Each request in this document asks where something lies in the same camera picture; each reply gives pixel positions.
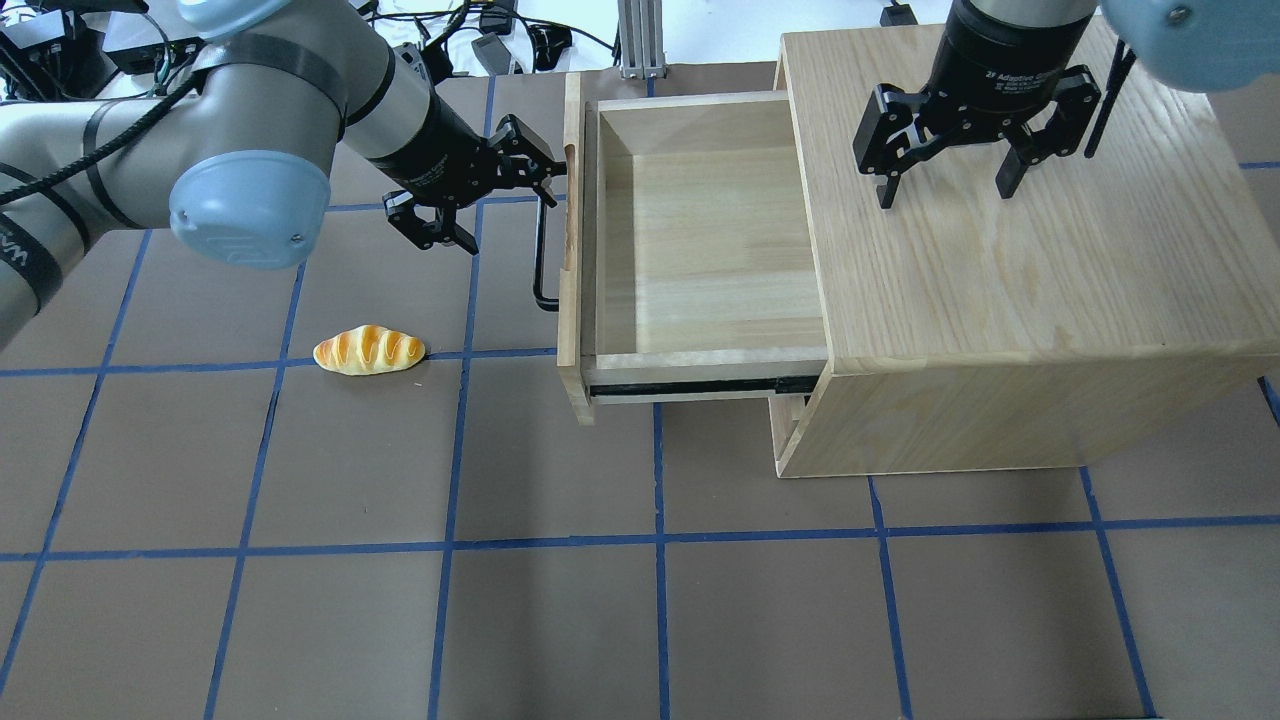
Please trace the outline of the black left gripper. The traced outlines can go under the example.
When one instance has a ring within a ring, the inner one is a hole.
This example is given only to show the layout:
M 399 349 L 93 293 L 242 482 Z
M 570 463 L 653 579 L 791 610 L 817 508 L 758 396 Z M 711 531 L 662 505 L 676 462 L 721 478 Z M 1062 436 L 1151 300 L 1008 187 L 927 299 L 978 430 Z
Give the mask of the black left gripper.
M 567 176 L 567 161 L 558 160 L 548 142 L 515 114 L 502 117 L 486 140 L 448 105 L 430 106 L 410 141 L 376 158 L 375 168 L 408 191 L 384 195 L 384 214 L 393 228 L 416 249 L 444 245 L 468 255 L 479 255 L 479 245 L 458 224 L 458 208 L 494 190 L 531 190 L 540 202 L 557 208 L 550 182 Z M 431 206 L 431 220 L 417 214 L 424 205 Z

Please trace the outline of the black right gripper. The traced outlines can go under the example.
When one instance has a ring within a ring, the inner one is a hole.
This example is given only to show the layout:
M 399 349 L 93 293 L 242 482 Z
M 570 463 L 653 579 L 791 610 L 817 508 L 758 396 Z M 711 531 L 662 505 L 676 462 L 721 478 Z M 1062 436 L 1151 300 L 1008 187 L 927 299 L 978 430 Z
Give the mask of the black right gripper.
M 852 140 L 858 170 L 883 182 L 881 209 L 893 206 L 902 176 L 951 143 L 1007 138 L 995 184 L 1011 199 L 1028 170 L 1074 154 L 1101 91 L 1087 65 L 1070 60 L 1096 1 L 955 1 L 922 92 L 876 85 Z M 1041 129 L 1024 124 L 1050 104 Z

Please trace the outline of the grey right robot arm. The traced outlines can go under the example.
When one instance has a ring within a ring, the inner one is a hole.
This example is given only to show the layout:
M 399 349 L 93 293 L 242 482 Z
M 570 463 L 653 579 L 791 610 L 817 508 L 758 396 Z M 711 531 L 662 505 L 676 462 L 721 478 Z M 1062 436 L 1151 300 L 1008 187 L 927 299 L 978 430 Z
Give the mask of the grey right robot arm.
M 955 1 L 916 92 L 877 85 L 852 138 L 858 170 L 902 176 L 946 149 L 1006 142 L 1002 199 L 1051 156 L 1096 155 L 1128 76 L 1215 94 L 1277 72 L 1275 1 Z

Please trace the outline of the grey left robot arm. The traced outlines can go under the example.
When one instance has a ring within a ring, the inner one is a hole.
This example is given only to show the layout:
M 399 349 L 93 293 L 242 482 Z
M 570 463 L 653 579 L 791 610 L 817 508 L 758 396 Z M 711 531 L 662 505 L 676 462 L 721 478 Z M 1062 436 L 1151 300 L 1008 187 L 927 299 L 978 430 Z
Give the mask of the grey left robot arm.
M 461 209 L 498 190 L 556 204 L 567 172 L 517 117 L 475 132 L 346 1 L 183 1 L 204 41 L 161 97 L 3 104 L 3 342 L 45 311 L 108 233 L 169 229 L 256 269 L 314 251 L 349 147 L 396 183 L 413 245 L 476 254 Z

